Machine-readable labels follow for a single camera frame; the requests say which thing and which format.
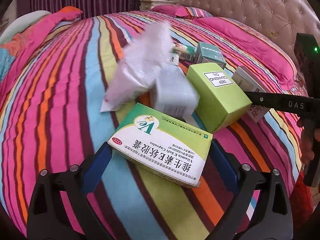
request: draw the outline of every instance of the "tufted headboard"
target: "tufted headboard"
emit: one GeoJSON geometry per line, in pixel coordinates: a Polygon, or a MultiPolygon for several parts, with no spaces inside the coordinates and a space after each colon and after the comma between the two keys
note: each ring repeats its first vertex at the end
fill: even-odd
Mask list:
{"type": "Polygon", "coordinates": [[[179,0],[179,3],[254,28],[290,56],[301,77],[293,52],[296,33],[313,34],[320,44],[320,22],[307,0],[179,0]]]}

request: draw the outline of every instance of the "nightstand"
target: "nightstand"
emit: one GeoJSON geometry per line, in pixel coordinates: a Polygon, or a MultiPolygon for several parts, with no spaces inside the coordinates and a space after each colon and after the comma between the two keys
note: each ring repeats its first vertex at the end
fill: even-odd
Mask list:
{"type": "Polygon", "coordinates": [[[166,0],[140,0],[140,3],[140,11],[151,10],[161,4],[177,4],[177,2],[166,0]]]}

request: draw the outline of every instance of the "metal bolt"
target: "metal bolt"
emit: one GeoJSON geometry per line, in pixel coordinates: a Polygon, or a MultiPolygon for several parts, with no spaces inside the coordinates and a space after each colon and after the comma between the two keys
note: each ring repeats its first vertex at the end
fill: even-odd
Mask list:
{"type": "Polygon", "coordinates": [[[40,171],[41,176],[45,176],[45,175],[47,175],[47,173],[48,173],[48,171],[46,169],[40,171]]]}
{"type": "Polygon", "coordinates": [[[249,171],[251,170],[251,166],[249,164],[242,164],[242,169],[244,169],[245,171],[249,171]]]}
{"type": "Polygon", "coordinates": [[[79,166],[77,164],[71,165],[70,171],[77,171],[79,166]]]}
{"type": "Polygon", "coordinates": [[[273,172],[273,174],[276,175],[276,176],[279,176],[279,175],[280,175],[280,171],[277,170],[277,169],[274,169],[272,172],[273,172]]]}

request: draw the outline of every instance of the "striped blanket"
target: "striped blanket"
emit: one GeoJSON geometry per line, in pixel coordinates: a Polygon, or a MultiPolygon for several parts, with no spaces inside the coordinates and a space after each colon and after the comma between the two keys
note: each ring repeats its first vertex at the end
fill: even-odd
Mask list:
{"type": "MultiPolygon", "coordinates": [[[[60,22],[19,71],[8,72],[17,75],[12,86],[1,88],[7,93],[0,105],[0,200],[24,234],[41,169],[61,172],[80,164],[111,137],[135,104],[126,104],[117,112],[99,112],[123,56],[122,48],[143,32],[146,24],[158,20],[170,22],[175,41],[196,46],[201,40],[220,47],[230,75],[239,64],[245,65],[271,91],[293,93],[282,90],[258,58],[190,20],[134,11],[60,22]]],[[[189,64],[180,62],[185,73],[189,64]]],[[[150,105],[148,94],[137,101],[150,105]]],[[[197,116],[193,117],[203,128],[197,116]]],[[[296,121],[294,114],[271,109],[259,123],[245,115],[214,137],[241,163],[261,171],[279,169],[290,193],[301,168],[301,130],[296,121]]],[[[200,181],[198,188],[183,188],[115,154],[95,192],[87,198],[116,239],[201,240],[213,230],[233,196],[210,158],[200,181]]],[[[82,232],[65,192],[61,196],[73,228],[82,232]]],[[[248,225],[257,197],[252,198],[239,230],[248,225]]]]}

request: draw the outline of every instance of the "hand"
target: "hand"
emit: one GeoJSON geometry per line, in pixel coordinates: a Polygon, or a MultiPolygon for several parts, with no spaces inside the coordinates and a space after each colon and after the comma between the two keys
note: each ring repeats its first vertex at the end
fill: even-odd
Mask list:
{"type": "MultiPolygon", "coordinates": [[[[302,119],[300,118],[297,122],[298,127],[303,127],[302,119]]],[[[315,157],[314,152],[312,151],[312,143],[310,138],[306,135],[306,131],[303,129],[301,132],[301,139],[300,139],[300,149],[301,149],[301,161],[307,165],[313,158],[315,157]]],[[[315,130],[315,140],[320,142],[320,128],[315,130]]]]}

